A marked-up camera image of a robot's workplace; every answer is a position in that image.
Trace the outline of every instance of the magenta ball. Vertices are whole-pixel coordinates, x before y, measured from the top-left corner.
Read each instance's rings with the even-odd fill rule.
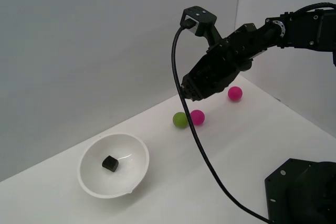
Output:
[[[227,92],[231,101],[239,101],[243,96],[243,91],[240,87],[231,87]]]
[[[190,115],[195,125],[201,125],[205,120],[205,114],[200,110],[194,110]]]

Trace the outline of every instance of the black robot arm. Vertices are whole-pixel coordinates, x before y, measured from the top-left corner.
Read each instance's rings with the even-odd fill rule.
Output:
[[[185,9],[181,25],[188,19],[195,21],[190,31],[209,44],[206,55],[183,77],[185,98],[199,101],[222,92],[240,71],[251,68],[254,57],[273,46],[332,52],[336,65],[336,10],[317,9],[325,7],[336,5],[320,3],[267,18],[259,29],[244,24],[226,38],[215,27],[215,15],[198,6]]]

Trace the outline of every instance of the white table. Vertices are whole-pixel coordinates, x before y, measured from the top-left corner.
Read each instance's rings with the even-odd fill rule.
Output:
[[[244,97],[226,92],[191,109],[206,114],[199,137],[229,191],[267,216],[264,179],[288,158],[336,162],[336,140],[242,77]],[[189,129],[172,124],[178,97],[130,118],[0,183],[0,223],[261,223],[222,193],[205,166]],[[112,132],[145,142],[150,165],[140,186],[117,199],[96,199],[77,182],[84,149]]]

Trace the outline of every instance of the ball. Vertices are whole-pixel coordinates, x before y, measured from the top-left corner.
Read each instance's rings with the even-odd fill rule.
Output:
[[[184,112],[177,112],[173,116],[173,123],[178,128],[186,128],[188,125],[188,119]]]
[[[205,114],[201,110],[194,110],[190,113],[191,119],[195,125],[201,125],[204,123]]]
[[[242,98],[243,91],[240,87],[231,87],[227,92],[227,95],[231,101],[237,102]]]

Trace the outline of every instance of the white bowl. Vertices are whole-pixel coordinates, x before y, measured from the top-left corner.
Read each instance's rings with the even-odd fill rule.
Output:
[[[118,159],[113,173],[102,167],[108,156]],[[118,133],[95,141],[79,161],[79,184],[97,198],[116,198],[130,194],[145,176],[149,164],[148,149],[137,137]]]

